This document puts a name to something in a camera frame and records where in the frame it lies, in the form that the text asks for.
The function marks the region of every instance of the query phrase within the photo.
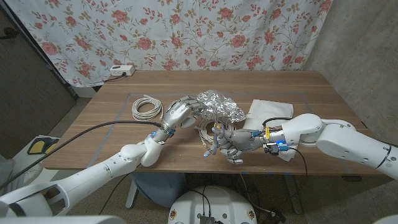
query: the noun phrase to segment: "table leg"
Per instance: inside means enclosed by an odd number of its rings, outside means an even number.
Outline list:
[[[292,201],[294,212],[297,214],[303,213],[303,206],[301,204],[299,190],[297,189],[296,181],[292,175],[284,175],[286,189]]]
[[[137,189],[136,183],[131,178],[130,190],[129,190],[129,193],[127,195],[127,200],[126,200],[126,208],[132,208],[134,206],[134,203],[136,202],[137,194],[138,194],[138,189]]]

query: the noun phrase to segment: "white napkin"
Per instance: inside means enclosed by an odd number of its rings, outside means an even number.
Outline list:
[[[278,103],[266,100],[253,100],[249,113],[244,122],[244,129],[262,130],[262,123],[269,118],[292,118],[293,105],[290,103]],[[268,126],[279,126],[284,120],[275,120],[267,123]],[[295,150],[279,152],[279,158],[290,161],[296,154]]]

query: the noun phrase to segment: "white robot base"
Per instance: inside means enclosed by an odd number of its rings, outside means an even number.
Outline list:
[[[207,186],[204,195],[209,200],[210,210],[207,200],[199,194],[203,193],[203,187],[195,190],[197,192],[188,191],[174,202],[170,209],[168,224],[257,223],[252,205],[235,191],[226,187]]]

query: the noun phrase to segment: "pink rose pattern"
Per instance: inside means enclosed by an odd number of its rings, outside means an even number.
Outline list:
[[[300,70],[333,1],[32,2],[7,1],[68,83],[95,86],[112,65]]]

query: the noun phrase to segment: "white cable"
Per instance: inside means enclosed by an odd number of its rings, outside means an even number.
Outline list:
[[[223,123],[225,130],[227,131],[234,131],[236,130],[236,126],[232,124],[232,122],[227,119],[227,118],[217,118],[219,123]],[[214,123],[216,120],[215,119],[203,119],[200,121],[199,127],[195,126],[195,129],[199,131],[199,137],[201,140],[201,143],[203,147],[208,148],[206,141],[208,141],[210,144],[213,143],[213,136],[209,136],[207,133],[207,126],[210,123]]]
[[[244,184],[244,188],[246,189],[246,195],[248,196],[248,199],[249,199],[249,202],[251,203],[251,205],[253,205],[254,207],[256,207],[256,208],[258,208],[258,209],[260,209],[260,210],[263,210],[263,211],[265,211],[265,212],[269,212],[269,213],[271,213],[271,215],[275,215],[275,212],[270,211],[270,210],[263,209],[263,208],[261,208],[261,207],[258,207],[255,203],[253,203],[253,202],[251,201],[250,196],[249,196],[249,194],[248,194],[248,187],[247,187],[247,185],[246,185],[246,182],[244,181],[242,174],[240,174],[240,175],[241,175],[241,178],[242,178],[242,181],[243,181],[243,184]]]
[[[138,108],[145,104],[153,104],[155,106],[154,109],[146,112],[138,112]],[[150,97],[148,95],[144,95],[143,98],[136,100],[132,104],[132,116],[137,121],[149,121],[150,119],[156,117],[156,115],[162,111],[162,115],[159,118],[159,121],[163,119],[163,106],[160,100]]]

